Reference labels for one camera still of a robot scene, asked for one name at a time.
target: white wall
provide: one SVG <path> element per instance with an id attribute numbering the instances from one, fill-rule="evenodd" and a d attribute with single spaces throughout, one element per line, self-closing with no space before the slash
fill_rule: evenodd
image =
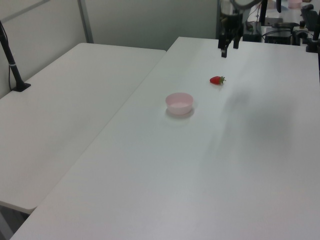
<path id="1" fill-rule="evenodd" d="M 8 0 L 0 0 L 0 7 L 4 1 Z M 86 42 L 77 0 L 50 0 L 3 26 L 24 81 L 78 43 Z M 1 47 L 0 98 L 8 92 L 8 61 Z"/>
<path id="2" fill-rule="evenodd" d="M 168 48 L 177 37 L 213 39 L 217 0 L 85 0 L 94 43 Z"/>

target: strawberry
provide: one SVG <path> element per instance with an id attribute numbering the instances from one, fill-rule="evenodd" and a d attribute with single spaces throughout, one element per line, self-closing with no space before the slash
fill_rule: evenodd
<path id="1" fill-rule="evenodd" d="M 215 85 L 224 84 L 224 81 L 226 81 L 224 76 L 214 76 L 210 79 L 210 83 Z"/>

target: equipment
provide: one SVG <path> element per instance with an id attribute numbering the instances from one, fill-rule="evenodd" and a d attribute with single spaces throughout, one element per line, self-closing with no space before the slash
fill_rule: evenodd
<path id="1" fill-rule="evenodd" d="M 244 34 L 245 13 L 262 1 L 263 8 L 267 9 L 268 0 L 220 0 L 220 35 L 218 48 L 221 49 L 221 56 L 227 57 L 228 46 L 233 40 L 233 48 L 239 47 L 239 41 Z M 281 0 L 276 0 L 277 11 L 281 12 Z M 261 15 L 266 15 L 266 11 L 261 9 Z"/>
<path id="2" fill-rule="evenodd" d="M 22 92 L 25 89 L 27 89 L 28 87 L 30 87 L 31 85 L 29 83 L 25 83 L 24 81 L 22 81 L 20 73 L 18 71 L 15 59 L 11 53 L 10 47 L 9 47 L 9 42 L 8 42 L 8 38 L 6 35 L 6 31 L 4 29 L 4 26 L 2 25 L 1 21 L 0 21 L 0 42 L 2 45 L 2 48 L 4 50 L 5 56 L 9 62 L 9 66 L 11 68 L 11 71 L 13 73 L 15 82 L 16 82 L 16 87 L 14 87 L 12 90 L 13 91 L 17 91 L 17 92 Z"/>
<path id="3" fill-rule="evenodd" d="M 316 23 L 318 19 L 318 13 L 313 10 L 301 9 L 302 18 L 305 21 L 305 27 L 309 31 L 314 31 L 316 29 Z"/>

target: pink bowl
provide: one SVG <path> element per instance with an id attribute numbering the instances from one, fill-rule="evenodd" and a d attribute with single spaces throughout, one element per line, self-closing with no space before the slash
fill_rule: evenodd
<path id="1" fill-rule="evenodd" d="M 192 109 L 194 98 L 184 92 L 176 92 L 166 97 L 165 103 L 170 113 L 175 115 L 187 114 Z"/>

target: white table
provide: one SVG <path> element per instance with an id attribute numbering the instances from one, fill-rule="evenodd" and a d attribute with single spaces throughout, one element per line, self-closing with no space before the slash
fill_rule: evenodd
<path id="1" fill-rule="evenodd" d="M 179 38 L 12 240 L 318 239 L 317 57 Z"/>
<path id="2" fill-rule="evenodd" d="M 0 100 L 0 205 L 31 213 L 165 51 L 81 43 Z"/>

